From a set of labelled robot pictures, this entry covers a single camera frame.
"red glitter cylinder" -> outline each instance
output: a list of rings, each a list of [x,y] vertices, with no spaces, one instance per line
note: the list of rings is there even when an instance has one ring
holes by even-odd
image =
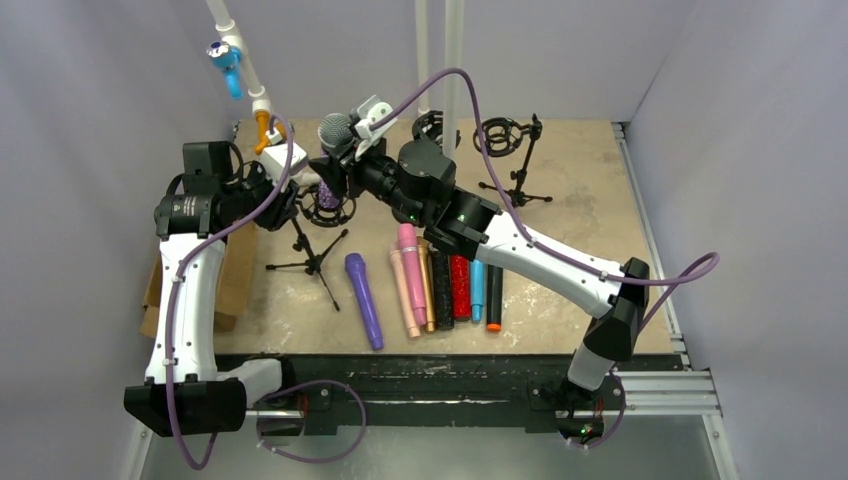
[[[471,276],[468,260],[451,255],[451,289],[453,290],[453,318],[456,321],[471,319]]]

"black cylinder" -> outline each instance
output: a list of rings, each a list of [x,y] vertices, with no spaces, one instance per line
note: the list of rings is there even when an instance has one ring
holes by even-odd
[[[488,265],[486,270],[486,330],[497,333],[503,310],[503,269]]]
[[[430,252],[430,268],[433,271],[433,308],[436,314],[436,329],[453,329],[453,295],[450,284],[450,257],[438,250]]]

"purple cylinder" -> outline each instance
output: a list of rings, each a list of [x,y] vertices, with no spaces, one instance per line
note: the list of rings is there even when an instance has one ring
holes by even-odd
[[[371,288],[368,286],[368,276],[365,274],[365,260],[358,253],[351,253],[345,257],[345,271],[350,282],[353,283],[353,291],[356,293],[356,303],[359,304],[359,313],[362,314],[362,322],[365,324],[365,334],[371,342],[374,350],[383,349],[383,331],[377,320],[377,307],[371,297]]]
[[[321,183],[318,184],[318,205],[324,210],[336,210],[341,203],[330,191],[330,187],[324,183],[324,180],[321,180]]]

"floor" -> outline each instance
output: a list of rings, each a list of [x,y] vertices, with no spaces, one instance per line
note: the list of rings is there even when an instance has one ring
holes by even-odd
[[[519,209],[522,220],[536,230],[578,250],[625,262],[649,261],[636,205],[624,164],[608,121],[545,120],[525,184],[527,193],[551,195],[552,203],[530,203]],[[319,153],[316,135],[320,119],[293,119],[295,140],[310,156]],[[400,120],[388,132],[394,156],[411,140],[411,121]],[[459,122],[463,141],[457,149],[457,185],[501,203],[497,194],[476,187],[488,181],[471,136],[473,121]],[[252,151],[254,122],[242,122],[236,143]],[[493,159],[504,184],[509,171],[520,167],[529,140],[514,154]],[[324,229],[301,219],[316,251],[340,229]],[[350,234],[324,262],[324,276],[341,306],[333,309],[317,277],[300,269],[268,272],[266,263],[297,262],[304,254],[292,250],[294,229],[260,231],[251,301],[233,332],[216,334],[218,353],[367,353],[371,352],[350,281],[344,271],[348,253],[362,254],[368,266],[384,353],[571,353],[581,342],[589,317],[566,299],[516,274],[505,274],[503,331],[492,334],[483,325],[458,323],[449,332],[407,336],[400,313],[388,246],[396,238],[397,222],[389,208],[368,194],[359,199],[355,217],[345,225]],[[657,291],[651,292],[656,299]],[[668,353],[671,343],[662,314],[642,332],[639,353]]]
[[[358,427],[331,436],[303,436],[280,445],[309,457],[344,450]],[[186,440],[199,456],[208,435]],[[621,428],[588,455],[563,446],[558,434],[526,434],[520,428],[426,428],[369,426],[357,450],[323,465],[294,462],[256,448],[255,420],[237,433],[219,435],[202,472],[186,466],[172,438],[154,436],[144,480],[534,480],[624,478],[718,480],[704,423],[698,416],[626,416]]]

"gold cylinder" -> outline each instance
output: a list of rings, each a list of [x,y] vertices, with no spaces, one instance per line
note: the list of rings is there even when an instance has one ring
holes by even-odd
[[[436,331],[436,311],[433,309],[433,284],[430,280],[430,242],[421,237],[418,237],[418,260],[421,262],[424,297],[427,299],[427,325],[424,331],[433,333]]]

